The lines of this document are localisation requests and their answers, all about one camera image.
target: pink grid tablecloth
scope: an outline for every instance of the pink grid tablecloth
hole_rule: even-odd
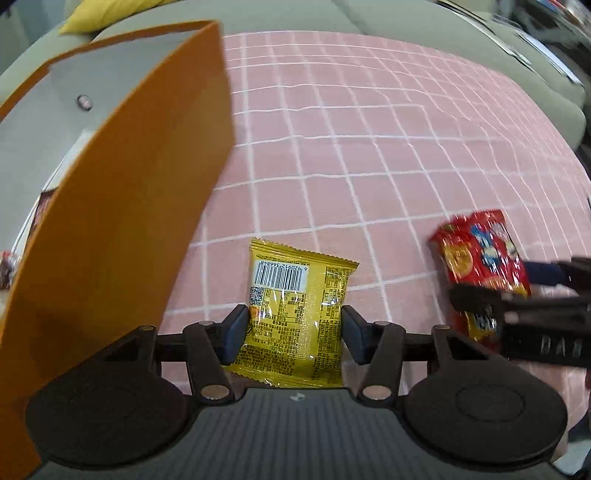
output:
[[[346,301],[410,332],[444,321],[426,240],[454,213],[501,208],[530,260],[591,254],[587,175],[504,75],[362,35],[242,34],[225,47],[238,144],[162,332],[220,321],[246,301],[254,235],[359,261]],[[562,393],[571,422],[581,418],[580,371],[526,368]],[[424,374],[407,369],[405,388]]]

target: red snack package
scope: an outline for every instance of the red snack package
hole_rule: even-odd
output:
[[[437,243],[452,283],[469,283],[497,290],[531,294],[525,266],[505,227],[500,210],[457,216],[441,225],[431,241]],[[496,320],[464,312],[458,327],[481,342],[496,332]]]

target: plastic packaging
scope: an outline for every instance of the plastic packaging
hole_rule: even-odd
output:
[[[228,370],[276,387],[338,387],[340,307],[357,262],[252,239],[251,323]]]
[[[452,283],[470,283],[530,295],[525,266],[505,227],[500,210],[457,216],[441,225],[436,242]],[[496,332],[496,320],[464,312],[458,327],[480,342]]]
[[[21,258],[9,251],[0,252],[0,290],[9,290],[17,274]]]

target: gray sofa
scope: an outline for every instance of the gray sofa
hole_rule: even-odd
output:
[[[77,0],[66,5],[66,15]],[[583,136],[584,87],[560,74],[511,27],[491,20],[489,0],[461,0],[476,11],[485,28],[527,57],[532,71],[506,53],[473,24],[427,0],[180,0],[117,22],[96,35],[58,35],[56,27],[40,38],[0,76],[0,103],[44,61],[84,45],[158,25],[217,18],[227,34],[270,30],[319,30],[361,33],[437,48],[504,73],[544,111],[573,148]]]

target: orange box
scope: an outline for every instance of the orange box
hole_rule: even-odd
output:
[[[41,66],[0,107],[2,121],[52,64],[75,54],[191,31],[96,131],[29,240],[0,322],[2,480],[40,463],[24,424],[39,388],[137,326],[160,324],[235,139],[214,21],[77,48]]]

